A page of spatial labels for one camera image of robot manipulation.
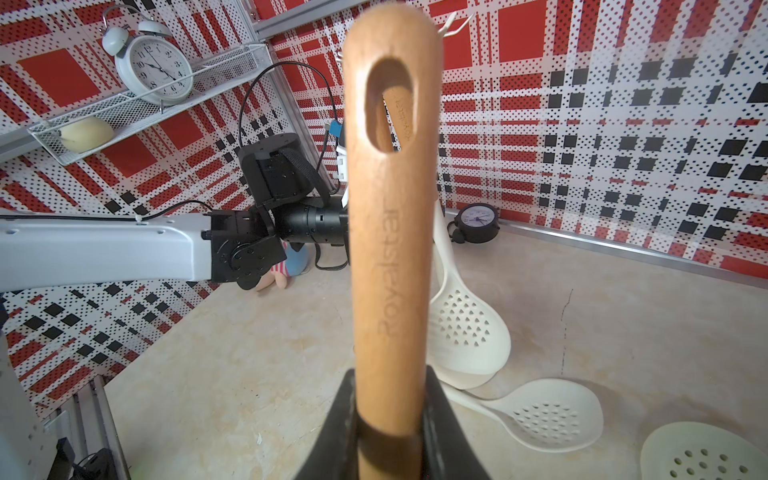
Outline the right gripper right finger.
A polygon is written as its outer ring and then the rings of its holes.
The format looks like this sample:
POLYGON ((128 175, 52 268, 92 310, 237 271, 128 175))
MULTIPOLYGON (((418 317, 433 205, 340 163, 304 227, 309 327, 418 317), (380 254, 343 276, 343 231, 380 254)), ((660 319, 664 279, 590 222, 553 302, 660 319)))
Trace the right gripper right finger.
POLYGON ((422 412, 423 479, 488 479, 431 366, 422 412))

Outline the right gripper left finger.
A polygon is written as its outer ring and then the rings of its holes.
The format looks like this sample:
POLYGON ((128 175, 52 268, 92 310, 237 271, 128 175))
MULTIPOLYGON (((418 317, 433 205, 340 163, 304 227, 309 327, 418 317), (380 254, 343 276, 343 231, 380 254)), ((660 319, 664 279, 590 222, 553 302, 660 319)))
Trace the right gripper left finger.
POLYGON ((355 370, 349 369, 336 392, 319 435, 295 480, 358 478, 355 370))

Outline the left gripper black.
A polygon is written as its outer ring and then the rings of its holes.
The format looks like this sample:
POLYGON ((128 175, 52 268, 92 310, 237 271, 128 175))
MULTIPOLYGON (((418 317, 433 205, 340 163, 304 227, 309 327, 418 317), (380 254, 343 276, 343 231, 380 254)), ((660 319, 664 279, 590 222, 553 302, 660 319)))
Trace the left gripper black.
POLYGON ((345 246, 349 239, 348 211, 340 197, 327 205, 319 197, 285 204, 275 209, 275 228, 284 241, 345 246))

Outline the slotted spoon wooden handle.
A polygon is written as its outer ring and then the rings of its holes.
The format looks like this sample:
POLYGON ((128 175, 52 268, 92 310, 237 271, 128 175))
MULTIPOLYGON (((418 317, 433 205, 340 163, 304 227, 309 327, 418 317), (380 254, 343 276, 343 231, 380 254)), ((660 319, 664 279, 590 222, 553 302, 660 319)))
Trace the slotted spoon wooden handle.
POLYGON ((447 398, 498 421, 523 446, 543 453, 568 453, 596 443, 603 433, 600 401, 587 387, 562 379, 530 381, 510 394, 483 400, 442 385, 447 398))

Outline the cream skimmer green handle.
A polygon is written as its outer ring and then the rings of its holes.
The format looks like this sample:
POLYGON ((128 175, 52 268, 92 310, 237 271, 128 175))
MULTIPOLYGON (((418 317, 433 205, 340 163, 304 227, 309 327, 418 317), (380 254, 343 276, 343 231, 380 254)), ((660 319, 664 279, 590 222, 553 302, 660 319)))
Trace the cream skimmer green handle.
POLYGON ((698 422, 653 431, 640 454, 643 480, 765 479, 767 455, 742 437, 698 422))

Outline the cream utensil rack stand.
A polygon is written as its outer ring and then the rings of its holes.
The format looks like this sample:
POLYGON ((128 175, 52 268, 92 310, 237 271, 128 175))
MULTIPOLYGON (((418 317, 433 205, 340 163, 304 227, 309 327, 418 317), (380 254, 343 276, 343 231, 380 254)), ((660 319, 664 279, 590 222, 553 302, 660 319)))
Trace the cream utensil rack stand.
POLYGON ((454 26, 458 18, 458 11, 454 11, 448 16, 446 22, 439 28, 438 33, 443 38, 458 35, 474 19, 474 17, 475 15, 472 14, 469 17, 464 18, 460 25, 454 26))

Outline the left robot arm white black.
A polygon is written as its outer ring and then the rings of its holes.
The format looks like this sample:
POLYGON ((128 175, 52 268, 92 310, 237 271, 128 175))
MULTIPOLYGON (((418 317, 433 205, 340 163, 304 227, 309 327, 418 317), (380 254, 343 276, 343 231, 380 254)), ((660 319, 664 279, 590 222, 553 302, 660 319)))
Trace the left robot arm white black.
POLYGON ((346 247, 347 194, 335 195, 294 133, 239 149, 246 210, 149 216, 1 216, 4 292, 177 279, 257 287, 305 245, 346 247))

